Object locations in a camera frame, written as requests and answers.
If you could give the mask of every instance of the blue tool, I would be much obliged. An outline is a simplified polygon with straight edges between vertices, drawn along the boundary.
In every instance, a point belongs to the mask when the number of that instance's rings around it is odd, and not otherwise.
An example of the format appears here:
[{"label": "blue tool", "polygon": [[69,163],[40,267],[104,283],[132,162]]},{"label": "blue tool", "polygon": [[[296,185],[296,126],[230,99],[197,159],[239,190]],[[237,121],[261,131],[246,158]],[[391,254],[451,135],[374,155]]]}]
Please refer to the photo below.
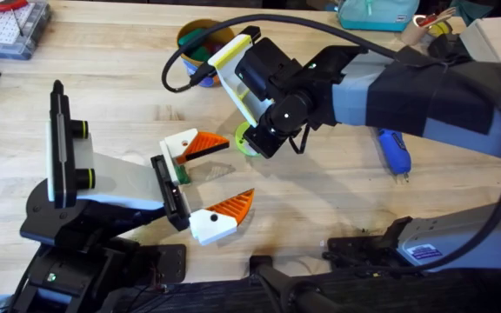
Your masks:
[{"label": "blue tool", "polygon": [[391,172],[394,175],[403,174],[408,183],[411,156],[405,147],[403,135],[394,130],[378,129],[378,140]]}]

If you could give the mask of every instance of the cup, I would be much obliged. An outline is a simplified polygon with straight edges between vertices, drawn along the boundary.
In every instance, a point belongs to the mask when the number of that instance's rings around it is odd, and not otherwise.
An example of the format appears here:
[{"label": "cup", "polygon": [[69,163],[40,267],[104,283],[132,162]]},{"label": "cup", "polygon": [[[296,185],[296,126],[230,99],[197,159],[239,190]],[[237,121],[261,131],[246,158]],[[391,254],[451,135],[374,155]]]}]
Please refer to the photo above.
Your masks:
[{"label": "cup", "polygon": [[[189,34],[193,30],[196,29],[208,29],[215,24],[219,23],[218,21],[214,21],[211,19],[199,19],[196,21],[192,21],[190,23],[187,23],[185,26],[181,28],[181,30],[177,33],[177,47],[179,46],[179,39],[182,38],[183,36]],[[225,45],[228,42],[231,41],[231,39],[235,38],[235,34],[233,33],[233,30],[230,28],[224,28],[222,30],[218,30],[216,32],[211,33],[206,37],[204,40],[203,45],[204,46],[214,46],[214,45]],[[187,69],[187,74],[191,76],[194,74],[198,66],[202,64],[202,61],[194,60],[190,58],[189,56],[185,55],[184,53],[181,55],[181,58],[183,59],[183,64],[185,68]],[[219,84],[219,77],[214,76],[214,77],[206,77],[202,82],[200,82],[198,85],[203,86],[203,87],[212,87],[214,85]]]}]

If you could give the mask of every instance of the orange gripper pad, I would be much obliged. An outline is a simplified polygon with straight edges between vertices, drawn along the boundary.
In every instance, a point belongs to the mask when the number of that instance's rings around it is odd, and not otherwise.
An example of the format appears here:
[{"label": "orange gripper pad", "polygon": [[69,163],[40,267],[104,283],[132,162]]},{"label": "orange gripper pad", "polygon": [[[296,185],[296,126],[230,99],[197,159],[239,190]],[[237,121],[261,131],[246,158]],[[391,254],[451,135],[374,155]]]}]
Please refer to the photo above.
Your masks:
[{"label": "orange gripper pad", "polygon": [[190,142],[189,148],[181,156],[176,157],[175,160],[177,164],[181,165],[197,157],[229,147],[229,139],[209,132],[199,131],[197,136]]},{"label": "orange gripper pad", "polygon": [[246,190],[244,193],[229,198],[221,203],[212,205],[207,210],[223,214],[226,216],[235,217],[237,225],[239,225],[244,217],[249,213],[254,197],[254,189]]}]

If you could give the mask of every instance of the teal bag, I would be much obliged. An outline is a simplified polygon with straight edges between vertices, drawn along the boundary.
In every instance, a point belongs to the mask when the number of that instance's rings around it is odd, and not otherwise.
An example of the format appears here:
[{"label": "teal bag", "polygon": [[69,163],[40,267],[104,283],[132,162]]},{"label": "teal bag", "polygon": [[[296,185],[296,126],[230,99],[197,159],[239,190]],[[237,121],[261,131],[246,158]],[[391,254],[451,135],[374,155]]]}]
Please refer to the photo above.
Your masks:
[{"label": "teal bag", "polygon": [[348,30],[402,31],[417,11],[419,0],[345,0],[337,18]]}]

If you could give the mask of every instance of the black bracket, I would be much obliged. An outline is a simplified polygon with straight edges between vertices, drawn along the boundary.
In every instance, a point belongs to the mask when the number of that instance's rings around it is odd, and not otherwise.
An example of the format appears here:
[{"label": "black bracket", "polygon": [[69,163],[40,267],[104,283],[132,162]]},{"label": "black bracket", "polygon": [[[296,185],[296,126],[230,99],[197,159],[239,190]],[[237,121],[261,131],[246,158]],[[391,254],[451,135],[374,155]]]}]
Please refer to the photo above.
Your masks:
[{"label": "black bracket", "polygon": [[189,208],[187,208],[183,196],[181,196],[181,190],[171,181],[164,156],[154,156],[150,161],[156,171],[157,182],[160,185],[160,191],[162,191],[167,219],[176,230],[186,230],[190,226]]}]

